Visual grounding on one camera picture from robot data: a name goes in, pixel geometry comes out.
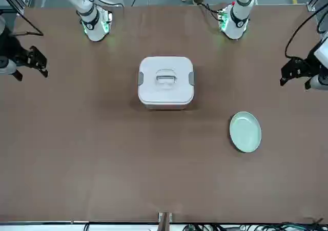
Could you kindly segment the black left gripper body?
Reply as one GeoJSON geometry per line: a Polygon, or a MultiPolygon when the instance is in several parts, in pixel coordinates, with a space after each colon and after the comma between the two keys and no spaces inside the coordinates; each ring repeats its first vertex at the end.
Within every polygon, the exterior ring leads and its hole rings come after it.
{"type": "Polygon", "coordinates": [[[315,51],[311,50],[308,56],[301,62],[301,77],[314,77],[319,74],[321,69],[321,62],[314,55],[314,52],[315,51]]]}

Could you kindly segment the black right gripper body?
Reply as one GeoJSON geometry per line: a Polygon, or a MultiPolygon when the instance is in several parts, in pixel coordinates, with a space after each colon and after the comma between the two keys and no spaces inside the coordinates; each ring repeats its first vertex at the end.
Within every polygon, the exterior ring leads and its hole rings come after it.
{"type": "Polygon", "coordinates": [[[28,65],[29,51],[23,48],[20,41],[11,35],[1,35],[1,68],[13,61],[17,66],[28,65]]]}

